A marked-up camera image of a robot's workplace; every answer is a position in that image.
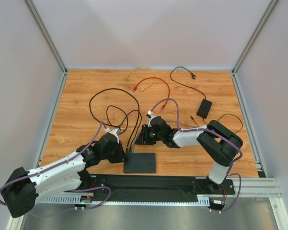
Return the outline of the black network switch box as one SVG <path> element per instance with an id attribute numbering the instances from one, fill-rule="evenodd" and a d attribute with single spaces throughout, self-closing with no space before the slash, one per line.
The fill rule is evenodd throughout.
<path id="1" fill-rule="evenodd" d="M 156 173 L 156 154 L 127 153 L 123 173 Z"/>

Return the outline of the black power adapter brick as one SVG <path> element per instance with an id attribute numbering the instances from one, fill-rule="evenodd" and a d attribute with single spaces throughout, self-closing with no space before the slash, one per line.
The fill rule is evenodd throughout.
<path id="1" fill-rule="evenodd" d="M 196 115 L 203 118 L 203 119 L 207 118 L 212 104 L 213 103 L 211 101 L 203 99 L 200 106 L 199 106 L 199 109 L 198 109 Z"/>

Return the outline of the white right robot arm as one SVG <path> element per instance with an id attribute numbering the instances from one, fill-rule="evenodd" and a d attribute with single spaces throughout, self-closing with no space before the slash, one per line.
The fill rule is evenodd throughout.
<path id="1" fill-rule="evenodd" d="M 229 175 L 233 164 L 243 153 L 242 139 L 217 120 L 191 129 L 172 128 L 160 116 L 149 116 L 143 125 L 136 145 L 155 145 L 161 141 L 169 148 L 201 146 L 213 159 L 212 169 L 207 176 L 210 183 L 220 185 Z"/>

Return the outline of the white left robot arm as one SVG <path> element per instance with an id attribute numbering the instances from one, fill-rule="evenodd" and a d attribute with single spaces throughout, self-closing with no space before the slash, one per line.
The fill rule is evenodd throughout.
<path id="1" fill-rule="evenodd" d="M 110 163 L 128 160 L 117 135 L 107 133 L 51 164 L 30 170 L 15 169 L 0 189 L 0 202 L 13 218 L 23 216 L 50 196 L 79 189 L 90 179 L 87 169 L 102 160 Z"/>

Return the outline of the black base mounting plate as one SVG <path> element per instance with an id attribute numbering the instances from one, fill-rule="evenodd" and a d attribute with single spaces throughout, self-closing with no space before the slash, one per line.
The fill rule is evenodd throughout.
<path id="1" fill-rule="evenodd" d="M 127 198 L 167 198 L 191 197 L 198 195 L 234 195 L 232 180 L 226 179 L 220 185 L 210 183 L 207 178 L 189 176 L 151 176 L 151 175 L 111 175 L 84 174 L 78 187 L 81 189 L 107 186 L 111 195 Z"/>

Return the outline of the aluminium front frame rail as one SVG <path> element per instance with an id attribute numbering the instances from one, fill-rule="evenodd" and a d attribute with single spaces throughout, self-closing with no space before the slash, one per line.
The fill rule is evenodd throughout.
<path id="1" fill-rule="evenodd" d="M 227 179 L 232 180 L 234 185 L 234 191 L 236 196 L 237 194 L 240 194 L 245 197 L 251 197 L 251 196 L 258 196 L 258 197 L 264 197 L 264 196 L 275 196 L 278 197 L 280 195 L 279 189 L 276 185 L 276 181 L 274 179 L 270 178 L 239 178 L 237 175 L 233 177 L 228 177 Z M 107 186 L 99 186 L 95 188 L 89 188 L 89 189 L 76 189 L 71 191 L 65 191 L 65 192 L 74 192 L 74 193 L 90 193 L 93 191 L 93 196 L 95 197 L 97 194 L 99 194 L 102 198 L 106 197 L 107 195 L 111 195 L 111 189 Z M 219 196 L 219 195 L 206 195 L 210 197 Z"/>

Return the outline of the aluminium left frame post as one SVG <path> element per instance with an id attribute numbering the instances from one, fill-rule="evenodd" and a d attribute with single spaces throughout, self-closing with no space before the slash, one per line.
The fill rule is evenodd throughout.
<path id="1" fill-rule="evenodd" d="M 62 70 L 63 73 L 66 73 L 68 71 L 67 67 L 65 66 L 53 40 L 51 39 L 51 36 L 37 10 L 37 7 L 34 4 L 33 0 L 24 0 L 24 3 L 26 7 L 28 8 L 28 11 L 30 12 L 33 20 L 35 21 L 39 31 L 42 34 L 42 37 L 44 38 L 46 44 L 48 45 L 55 61 L 57 62 L 58 66 Z"/>

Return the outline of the aluminium frame post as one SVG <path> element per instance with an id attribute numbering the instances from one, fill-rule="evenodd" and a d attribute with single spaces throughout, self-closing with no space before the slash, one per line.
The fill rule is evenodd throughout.
<path id="1" fill-rule="evenodd" d="M 231 73 L 235 75 L 237 71 L 242 66 L 244 60 L 246 59 L 248 53 L 252 49 L 253 45 L 255 44 L 258 36 L 262 32 L 263 28 L 265 27 L 267 21 L 269 20 L 271 14 L 273 13 L 274 9 L 278 5 L 279 0 L 270 0 L 267 8 L 265 9 L 263 15 L 261 16 L 257 26 L 255 27 L 253 33 L 251 34 L 246 46 L 244 47 L 242 53 L 240 54 L 236 64 L 234 65 Z"/>
<path id="2" fill-rule="evenodd" d="M 63 73 L 66 73 L 68 71 L 67 67 L 65 66 L 53 40 L 51 39 L 51 36 L 37 10 L 37 7 L 34 4 L 33 0 L 24 0 L 24 3 L 26 7 L 28 8 L 28 11 L 30 12 L 33 20 L 35 21 L 39 31 L 42 34 L 42 37 L 44 38 L 46 44 L 48 45 L 55 61 L 57 62 L 58 66 L 62 70 Z"/>

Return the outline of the aluminium right frame post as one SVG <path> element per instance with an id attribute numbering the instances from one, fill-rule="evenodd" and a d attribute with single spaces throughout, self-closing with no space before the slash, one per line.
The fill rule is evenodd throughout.
<path id="1" fill-rule="evenodd" d="M 267 8 L 265 9 L 263 15 L 261 16 L 257 26 L 255 27 L 253 33 L 251 34 L 246 46 L 244 47 L 242 53 L 240 54 L 236 64 L 234 65 L 231 73 L 235 75 L 237 71 L 242 66 L 244 60 L 246 59 L 248 53 L 252 49 L 253 45 L 255 44 L 258 36 L 262 32 L 263 28 L 265 27 L 267 21 L 269 20 L 271 14 L 273 13 L 274 9 L 278 5 L 279 0 L 270 0 Z"/>

